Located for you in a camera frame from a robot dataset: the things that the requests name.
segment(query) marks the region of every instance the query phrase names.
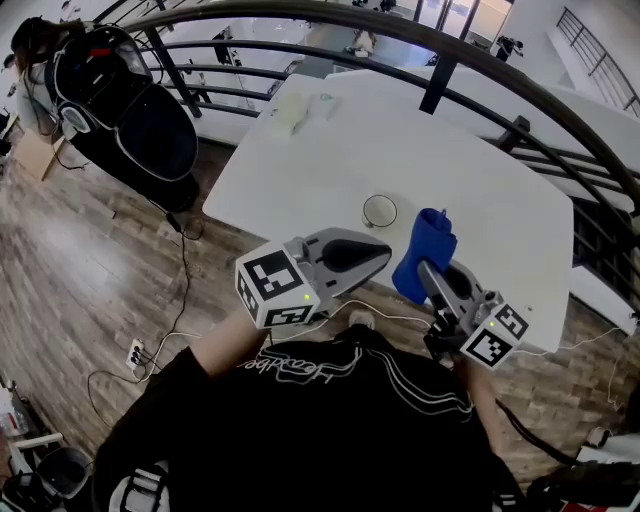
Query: black railing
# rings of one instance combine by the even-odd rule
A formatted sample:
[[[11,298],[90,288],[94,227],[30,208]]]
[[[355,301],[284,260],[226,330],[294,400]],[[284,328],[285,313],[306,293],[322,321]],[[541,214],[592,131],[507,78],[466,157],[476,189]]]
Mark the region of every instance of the black railing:
[[[498,140],[487,139],[490,144],[501,147]],[[536,149],[524,143],[516,143],[506,150],[511,156],[520,160],[531,170],[544,176],[567,178],[556,163],[542,156]],[[597,162],[597,160],[580,153],[563,149],[554,149],[563,158],[571,160],[573,166],[587,181],[595,187],[610,190],[624,195],[624,190]],[[634,178],[640,180],[640,173],[629,171]],[[607,229],[608,218],[602,207],[593,201],[572,198],[574,212],[574,266],[586,265],[600,276],[627,302],[640,304],[640,289],[634,282],[640,280],[640,270],[634,264],[634,250],[626,250],[605,254],[599,258],[593,255],[608,247],[618,245],[617,234]],[[629,214],[618,212],[630,225]]]
[[[587,67],[604,100],[640,117],[640,97],[618,63],[598,38],[566,7],[558,21],[558,29]]]
[[[309,46],[267,41],[240,41],[234,39],[181,41],[165,44],[158,33],[161,27],[189,21],[243,17],[296,19],[368,30],[378,35],[384,35],[431,50],[437,53],[440,59],[431,80],[427,80],[368,58],[357,58],[346,53]],[[640,187],[634,175],[593,129],[553,94],[536,82],[530,80],[520,71],[497,60],[488,53],[474,48],[472,45],[423,25],[372,10],[304,0],[221,0],[197,7],[166,10],[156,13],[153,16],[142,17],[133,22],[125,23],[123,28],[134,35],[137,33],[146,34],[150,47],[147,46],[141,50],[143,52],[153,52],[160,64],[151,69],[155,71],[164,69],[167,72],[171,82],[164,83],[163,85],[175,89],[182,103],[189,108],[195,117],[202,115],[201,109],[220,110],[250,117],[256,117],[259,115],[259,112],[250,109],[229,107],[213,102],[200,102],[194,98],[191,94],[192,92],[207,92],[210,90],[211,92],[235,94],[241,97],[260,100],[269,99],[270,93],[245,91],[241,88],[235,90],[236,92],[232,92],[233,90],[230,88],[222,88],[224,90],[220,90],[221,88],[212,86],[186,84],[180,74],[181,71],[255,75],[272,79],[274,85],[286,80],[288,75],[283,71],[236,67],[231,64],[176,64],[170,56],[172,50],[214,47],[252,48],[318,57],[358,69],[369,69],[422,89],[424,91],[424,97],[420,109],[428,113],[433,113],[443,98],[457,103],[501,126],[510,134],[509,137],[512,141],[526,144],[528,147],[533,148],[541,155],[540,158],[544,158],[545,161],[551,162],[555,166],[556,170],[549,171],[547,174],[554,172],[564,178],[575,180],[600,204],[602,216],[606,219],[606,228],[604,231],[609,235],[603,237],[602,244],[585,246],[586,249],[581,250],[581,259],[576,261],[576,265],[588,265],[594,268],[599,265],[599,261],[608,261],[616,255],[622,255],[621,258],[629,260],[633,271],[640,276],[640,270],[633,264],[633,258],[629,256],[629,252],[634,250],[638,245],[638,239],[634,229],[630,225],[629,218],[621,214],[601,192],[601,190],[610,191],[613,187],[615,192],[628,196],[633,202],[635,211],[640,214]],[[506,119],[478,102],[448,89],[449,79],[457,64],[463,64],[483,74],[506,89],[514,92],[546,114],[592,154],[592,159],[600,166],[600,170],[596,170],[593,173],[585,172],[584,168],[574,165],[574,163],[567,158],[567,155],[563,155],[560,150],[546,146],[529,133],[528,127]],[[597,224],[598,226],[602,226],[602,222],[598,222]],[[627,283],[635,293],[633,283],[628,281]],[[625,293],[624,295],[629,297],[630,294],[631,292]]]

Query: wire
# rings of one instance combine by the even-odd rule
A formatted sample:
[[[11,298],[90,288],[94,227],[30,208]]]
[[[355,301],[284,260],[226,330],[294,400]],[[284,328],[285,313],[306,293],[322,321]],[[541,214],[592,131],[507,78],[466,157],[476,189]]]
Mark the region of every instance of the wire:
[[[599,340],[600,338],[604,338],[607,334],[611,334],[613,331],[620,331],[622,330],[620,327],[614,327],[613,329],[609,329],[607,332],[601,334],[600,336],[596,336],[595,338],[591,338],[589,340],[582,340],[578,343],[576,343],[575,345],[571,345],[569,347],[563,347],[562,345],[560,345],[558,347],[558,350],[574,350],[576,348],[578,348],[580,345],[584,344],[584,343],[591,343],[592,341],[596,341]],[[529,352],[528,350],[514,350],[513,351],[514,354],[529,354],[530,356],[536,356],[536,357],[542,357],[542,356],[546,356],[547,354],[551,354],[551,352],[549,352],[548,350],[545,352],[541,352],[541,353],[536,353],[536,352]]]
[[[153,362],[153,356],[150,354],[147,354],[146,352],[145,353],[139,352],[137,355],[134,354],[133,358],[134,358],[135,364],[138,366],[146,367],[149,363],[153,363],[154,368],[157,368],[160,371],[163,370],[163,368],[159,364]]]
[[[347,302],[345,302],[344,304],[342,304],[333,313],[331,313],[329,315],[329,318],[327,318],[320,325],[318,325],[316,327],[313,327],[311,329],[307,329],[306,331],[302,331],[301,333],[294,334],[293,336],[289,336],[288,338],[274,338],[273,341],[289,341],[289,340],[292,340],[294,338],[299,338],[300,336],[304,336],[305,334],[309,334],[310,332],[317,331],[318,329],[321,329],[322,327],[324,327],[329,320],[331,320],[334,316],[336,316],[342,310],[342,308],[344,308],[345,306],[348,306],[349,304],[361,304],[362,306],[368,307],[374,313],[377,313],[378,315],[383,316],[383,317],[385,317],[385,318],[387,318],[389,320],[414,320],[416,322],[422,322],[423,324],[425,324],[429,328],[431,327],[431,324],[429,322],[427,322],[426,320],[423,320],[422,318],[414,318],[414,317],[409,317],[409,316],[386,315],[382,311],[374,308],[372,305],[367,304],[366,302],[362,302],[361,300],[351,299],[351,300],[348,300]]]
[[[582,340],[579,343],[576,343],[575,345],[571,345],[570,347],[563,347],[562,345],[560,345],[560,347],[558,347],[558,349],[559,350],[574,350],[574,349],[578,348],[580,345],[582,345],[584,343],[591,343],[592,341],[596,341],[596,340],[599,340],[600,338],[603,338],[604,336],[606,336],[607,334],[612,333],[613,331],[620,331],[620,330],[622,330],[620,327],[614,327],[612,329],[609,329],[607,332],[601,334],[600,336],[596,336],[595,338],[591,338],[589,340]],[[620,357],[622,357],[622,345],[624,345],[624,342],[627,341],[630,337],[631,336],[626,337],[624,340],[622,340],[622,343],[620,344],[620,353],[618,354],[618,357],[616,358],[615,363],[613,363],[613,370],[611,370],[611,376],[609,377],[609,384],[607,385],[607,402],[609,404],[613,405],[613,408],[615,409],[616,412],[618,412],[618,410],[622,406],[618,405],[615,400],[611,399],[611,384],[613,383],[613,377],[616,374],[616,369],[618,367],[618,362],[620,361]],[[514,354],[517,354],[517,353],[529,354],[531,356],[536,356],[536,357],[542,357],[542,356],[545,356],[547,354],[550,354],[550,352],[548,352],[548,351],[541,352],[540,354],[537,354],[535,352],[529,352],[527,350],[514,350],[513,353]]]
[[[99,373],[104,373],[106,375],[110,375],[111,377],[114,377],[116,379],[120,379],[120,380],[122,380],[124,382],[128,382],[129,384],[138,384],[139,381],[125,379],[124,377],[121,377],[120,375],[116,375],[115,373],[112,373],[112,372],[110,372],[108,370],[95,370],[94,372],[91,372],[89,374],[89,376],[87,377],[87,395],[89,396],[89,402],[91,402],[91,407],[93,407],[93,411],[96,413],[96,416],[98,416],[98,418],[100,418],[102,423],[104,423],[107,427],[111,427],[111,425],[109,425],[109,423],[107,423],[107,421],[98,412],[98,408],[96,407],[96,404],[93,401],[93,397],[91,396],[91,378],[94,375],[98,375]]]
[[[529,431],[520,422],[518,417],[515,414],[513,414],[511,409],[509,409],[506,405],[504,405],[500,400],[496,399],[496,404],[498,404],[498,406],[504,411],[504,413],[506,414],[507,418],[509,419],[509,421],[513,425],[513,428],[516,429],[518,434],[520,434],[524,438],[525,441],[528,441],[529,443],[531,443],[535,447],[541,449],[543,452],[545,452],[547,455],[553,457],[554,459],[556,459],[561,464],[566,464],[567,466],[575,466],[576,464],[581,464],[581,462],[578,462],[575,458],[570,457],[569,455],[567,455],[565,453],[562,453],[560,450],[558,450],[557,448],[554,448],[549,443],[547,443],[546,441],[543,441],[542,439],[537,437],[535,434],[533,434],[531,431]]]
[[[171,227],[173,229],[175,229],[176,232],[178,232],[182,236],[184,236],[187,240],[191,240],[193,242],[197,242],[198,240],[200,240],[202,238],[202,235],[204,234],[204,221],[202,219],[199,219],[200,220],[200,231],[199,231],[198,235],[195,236],[195,237],[187,236],[187,229],[189,229],[189,222],[191,222],[191,219],[189,219],[187,221],[187,225],[184,227],[184,229],[182,229],[182,227],[180,226],[180,224],[178,223],[178,221],[176,220],[176,218],[173,216],[173,214],[171,212],[168,212],[167,210],[162,208],[162,206],[156,204],[151,199],[149,199],[147,196],[143,196],[143,197],[147,201],[149,201],[149,204],[151,204],[152,206],[155,206],[158,210],[160,210],[162,213],[164,213],[164,215],[165,215],[165,217],[167,219],[167,222],[169,224],[171,224]]]
[[[613,363],[613,370],[611,370],[611,377],[609,377],[609,384],[607,385],[607,403],[613,405],[613,408],[616,412],[620,410],[622,404],[618,405],[615,399],[611,399],[611,384],[613,383],[613,377],[615,376],[616,369],[618,368],[618,361],[620,361],[620,358],[622,357],[622,346],[624,345],[624,342],[627,341],[630,337],[631,336],[622,340],[622,343],[620,344],[620,352],[618,353],[618,357],[616,357],[616,361]]]
[[[139,381],[139,383],[147,382],[151,378],[151,375],[153,374],[154,368],[158,368],[158,369],[160,369],[160,371],[162,371],[162,368],[160,368],[160,366],[158,366],[158,363],[157,363],[158,357],[160,356],[160,352],[162,351],[162,348],[164,347],[164,343],[165,343],[165,341],[167,341],[167,338],[169,338],[171,336],[177,336],[177,335],[189,336],[191,338],[198,338],[198,339],[201,338],[201,336],[198,335],[198,334],[189,334],[187,332],[170,332],[169,334],[167,334],[164,338],[162,338],[162,341],[160,342],[160,346],[158,347],[158,350],[156,350],[156,353],[153,355],[153,360],[149,361],[149,362],[153,363],[153,367],[151,368],[151,371],[149,372],[149,374],[147,376],[145,376],[143,379],[141,379]]]
[[[56,123],[56,128],[53,130],[53,132],[51,133],[51,136],[50,136],[50,138],[49,138],[49,142],[50,142],[50,144],[51,144],[51,149],[52,149],[52,151],[53,151],[53,156],[56,158],[56,160],[58,161],[58,163],[59,163],[62,167],[64,167],[65,169],[67,169],[68,171],[75,171],[76,169],[79,169],[79,170],[81,170],[81,171],[84,171],[84,170],[85,170],[85,167],[86,167],[87,165],[89,165],[91,162],[86,162],[86,163],[84,163],[84,164],[82,164],[82,165],[73,165],[73,166],[69,167],[69,166],[67,166],[67,165],[63,164],[63,163],[62,163],[62,160],[60,160],[60,157],[58,156],[58,151],[56,150],[56,147],[54,146],[54,142],[53,142],[53,136],[54,136],[54,134],[55,134],[59,129],[60,129],[60,130],[62,129],[62,121],[61,121],[60,119],[58,119],[58,122]]]
[[[161,211],[164,212],[164,210],[162,210],[162,208],[160,208],[158,205],[156,205],[153,201],[149,200],[147,198],[147,200],[153,204],[154,206],[156,206],[158,209],[160,209]],[[131,369],[131,375],[134,378],[134,380],[129,380],[126,379],[120,375],[116,375],[115,373],[112,373],[108,370],[96,370],[94,372],[92,372],[91,374],[89,374],[89,377],[87,377],[87,395],[89,396],[89,402],[91,402],[91,407],[93,407],[94,412],[96,413],[96,415],[98,416],[98,418],[100,418],[100,420],[107,425],[108,427],[110,427],[111,425],[109,425],[105,419],[100,415],[100,413],[98,412],[98,409],[93,401],[93,397],[91,396],[91,378],[94,375],[97,375],[98,373],[104,373],[106,375],[110,375],[112,377],[115,377],[116,379],[120,379],[124,382],[129,382],[130,384],[141,384],[143,382],[147,382],[150,378],[151,375],[153,374],[154,370],[156,368],[158,368],[160,371],[162,371],[162,368],[158,365],[158,357],[160,355],[160,352],[162,350],[162,347],[164,347],[164,343],[166,342],[167,338],[169,338],[170,336],[174,336],[174,335],[183,335],[183,336],[191,336],[194,338],[199,338],[200,336],[195,335],[195,334],[189,334],[189,333],[180,333],[180,332],[175,332],[176,326],[178,325],[178,321],[180,320],[180,318],[182,317],[182,315],[185,312],[185,309],[187,307],[187,296],[189,294],[189,289],[191,288],[191,276],[189,275],[189,267],[187,265],[187,257],[185,254],[185,238],[189,239],[189,240],[198,240],[201,236],[202,233],[204,232],[204,222],[202,223],[202,230],[200,231],[200,234],[198,235],[197,238],[190,238],[190,237],[186,237],[184,234],[185,230],[180,231],[180,239],[182,241],[182,264],[184,266],[184,272],[185,275],[187,277],[187,286],[185,287],[184,290],[184,294],[182,296],[182,307],[180,308],[180,312],[178,313],[178,315],[176,316],[175,320],[173,321],[173,325],[171,326],[171,329],[169,330],[169,332],[164,336],[164,338],[162,338],[162,341],[160,342],[160,345],[158,346],[158,350],[156,350],[156,352],[154,353],[153,356],[151,357],[147,357],[146,355],[144,357],[147,357],[148,361],[140,366],[142,366],[145,369],[145,373],[142,377],[137,377],[135,374],[135,370],[132,368]],[[148,370],[147,366],[149,365],[149,363],[152,363],[151,366],[151,370]]]

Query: electrical outlet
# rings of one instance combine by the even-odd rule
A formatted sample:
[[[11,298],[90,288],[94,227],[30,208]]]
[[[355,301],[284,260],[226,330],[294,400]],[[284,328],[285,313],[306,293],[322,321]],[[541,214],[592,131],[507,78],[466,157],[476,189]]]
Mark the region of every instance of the electrical outlet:
[[[138,338],[135,338],[131,343],[131,348],[129,349],[129,355],[127,355],[127,360],[125,361],[126,365],[135,370],[140,364],[136,361],[140,361],[140,356],[142,356],[142,352],[144,351],[144,343],[142,343]]]

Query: white table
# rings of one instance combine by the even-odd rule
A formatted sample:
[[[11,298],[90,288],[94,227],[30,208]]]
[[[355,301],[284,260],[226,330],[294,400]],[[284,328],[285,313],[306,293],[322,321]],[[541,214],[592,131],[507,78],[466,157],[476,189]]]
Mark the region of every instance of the white table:
[[[341,97],[329,121],[274,135],[270,111],[293,92]],[[365,199],[398,206],[396,222],[368,230]],[[371,233],[393,249],[375,281],[391,274],[421,208],[447,209],[454,258],[498,289],[530,323],[524,341],[557,350],[569,294],[571,201],[544,178],[481,139],[393,97],[340,81],[293,75],[249,130],[204,204],[210,217],[269,240],[338,226]]]

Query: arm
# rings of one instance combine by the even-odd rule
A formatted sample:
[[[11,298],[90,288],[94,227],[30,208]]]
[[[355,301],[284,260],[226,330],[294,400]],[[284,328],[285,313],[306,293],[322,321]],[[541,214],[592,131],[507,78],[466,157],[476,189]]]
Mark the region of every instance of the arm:
[[[502,426],[491,372],[465,357],[456,360],[455,372],[469,391],[493,453],[499,456],[502,452]]]
[[[176,411],[184,425],[210,418],[215,404],[211,377],[243,362],[262,345],[267,331],[258,331],[249,313],[238,309],[180,352],[149,381],[144,394],[131,406],[98,450],[95,464],[96,510],[108,510],[111,492],[120,480],[144,464],[166,460],[183,449],[175,435]],[[208,405],[202,401],[206,393]]]
[[[210,377],[220,375],[256,352],[267,337],[258,330],[246,309],[240,308],[191,345],[196,361]]]
[[[16,109],[23,128],[29,128],[42,142],[54,144],[62,137],[61,130],[49,116],[45,108],[36,100],[31,100],[25,84],[20,81],[16,91]]]

